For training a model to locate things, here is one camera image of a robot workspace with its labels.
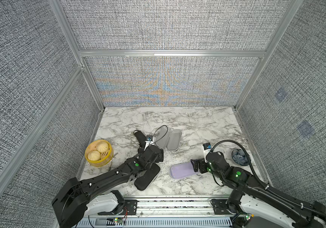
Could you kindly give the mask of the white steamed bun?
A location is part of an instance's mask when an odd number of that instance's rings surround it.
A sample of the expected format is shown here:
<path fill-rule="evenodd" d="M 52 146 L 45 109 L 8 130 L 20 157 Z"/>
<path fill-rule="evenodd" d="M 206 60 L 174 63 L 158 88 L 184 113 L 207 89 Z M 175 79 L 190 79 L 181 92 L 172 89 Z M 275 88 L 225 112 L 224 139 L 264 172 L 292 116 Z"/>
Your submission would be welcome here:
<path fill-rule="evenodd" d="M 101 153 L 93 150 L 87 155 L 87 159 L 93 162 L 99 161 L 101 159 Z"/>
<path fill-rule="evenodd" d="M 109 144 L 105 141 L 102 141 L 96 146 L 96 150 L 101 154 L 104 154 L 109 150 Z"/>

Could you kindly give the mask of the dark blue flower bowl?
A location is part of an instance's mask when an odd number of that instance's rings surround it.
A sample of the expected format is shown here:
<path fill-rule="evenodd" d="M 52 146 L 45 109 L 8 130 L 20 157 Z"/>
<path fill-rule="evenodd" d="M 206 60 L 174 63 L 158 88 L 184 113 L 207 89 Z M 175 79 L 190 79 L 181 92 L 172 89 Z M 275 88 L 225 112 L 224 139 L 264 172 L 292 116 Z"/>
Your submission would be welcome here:
<path fill-rule="evenodd" d="M 232 160 L 240 166 L 249 166 L 249 162 L 251 161 L 251 157 L 246 156 L 244 151 L 241 149 L 234 149 L 231 152 L 231 157 Z"/>

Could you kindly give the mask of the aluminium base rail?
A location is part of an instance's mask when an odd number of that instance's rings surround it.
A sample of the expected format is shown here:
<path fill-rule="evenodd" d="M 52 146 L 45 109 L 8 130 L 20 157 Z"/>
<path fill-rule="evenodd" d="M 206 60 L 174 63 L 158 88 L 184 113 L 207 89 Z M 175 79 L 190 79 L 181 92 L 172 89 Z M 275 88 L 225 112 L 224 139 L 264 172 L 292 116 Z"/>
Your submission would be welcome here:
<path fill-rule="evenodd" d="M 253 214 L 284 228 L 291 228 L 294 224 L 294 221 L 280 210 L 247 195 L 236 198 L 229 195 L 123 198 L 118 191 L 112 191 L 92 200 L 88 200 L 84 195 L 56 198 L 53 209 L 61 228 L 71 228 L 90 215 L 142 217 L 152 214 L 192 217 Z"/>

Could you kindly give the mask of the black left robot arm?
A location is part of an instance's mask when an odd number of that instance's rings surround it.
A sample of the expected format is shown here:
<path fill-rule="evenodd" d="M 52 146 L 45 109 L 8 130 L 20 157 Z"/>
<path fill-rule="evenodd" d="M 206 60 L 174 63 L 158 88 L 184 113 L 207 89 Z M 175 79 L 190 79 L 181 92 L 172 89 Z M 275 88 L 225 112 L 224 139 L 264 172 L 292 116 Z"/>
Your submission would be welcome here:
<path fill-rule="evenodd" d="M 61 228 L 71 228 L 81 220 L 87 205 L 94 198 L 112 188 L 134 181 L 138 190 L 145 190 L 160 172 L 159 162 L 164 161 L 164 150 L 155 145 L 128 158 L 117 168 L 97 177 L 77 180 L 71 178 L 52 200 L 56 218 Z"/>

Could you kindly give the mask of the grey umbrella case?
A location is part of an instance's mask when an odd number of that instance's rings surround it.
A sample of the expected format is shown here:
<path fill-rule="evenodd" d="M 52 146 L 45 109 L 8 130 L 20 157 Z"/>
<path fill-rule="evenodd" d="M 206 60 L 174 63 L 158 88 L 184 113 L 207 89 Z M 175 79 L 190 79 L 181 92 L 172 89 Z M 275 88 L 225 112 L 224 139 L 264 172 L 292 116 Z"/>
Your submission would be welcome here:
<path fill-rule="evenodd" d="M 169 151 L 177 151 L 180 146 L 182 137 L 182 131 L 179 129 L 173 129 L 167 126 L 162 126 L 156 135 L 154 145 L 161 149 L 167 149 Z"/>
<path fill-rule="evenodd" d="M 194 170 L 191 162 L 176 164 L 170 168 L 170 176 L 175 180 L 181 180 L 198 173 L 198 171 Z"/>

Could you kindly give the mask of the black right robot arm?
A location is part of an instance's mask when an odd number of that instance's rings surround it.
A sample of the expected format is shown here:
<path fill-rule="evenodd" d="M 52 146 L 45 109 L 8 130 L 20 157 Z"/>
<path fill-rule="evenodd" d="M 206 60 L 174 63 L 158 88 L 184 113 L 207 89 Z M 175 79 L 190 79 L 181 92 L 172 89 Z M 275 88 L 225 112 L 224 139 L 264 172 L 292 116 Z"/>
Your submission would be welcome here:
<path fill-rule="evenodd" d="M 326 228 L 326 207 L 291 197 L 262 182 L 255 174 L 230 166 L 223 153 L 208 153 L 191 160 L 195 172 L 209 173 L 221 187 L 232 192 L 224 209 L 233 214 L 256 215 L 284 228 Z"/>

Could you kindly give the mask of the yellow bamboo steamer basket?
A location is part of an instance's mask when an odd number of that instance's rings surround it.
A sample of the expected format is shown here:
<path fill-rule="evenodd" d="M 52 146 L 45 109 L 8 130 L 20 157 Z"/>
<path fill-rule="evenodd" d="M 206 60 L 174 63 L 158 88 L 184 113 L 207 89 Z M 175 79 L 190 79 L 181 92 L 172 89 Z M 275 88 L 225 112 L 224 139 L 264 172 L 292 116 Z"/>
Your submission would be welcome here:
<path fill-rule="evenodd" d="M 107 165 L 114 156 L 114 150 L 110 142 L 106 140 L 96 140 L 85 150 L 86 161 L 94 167 Z"/>

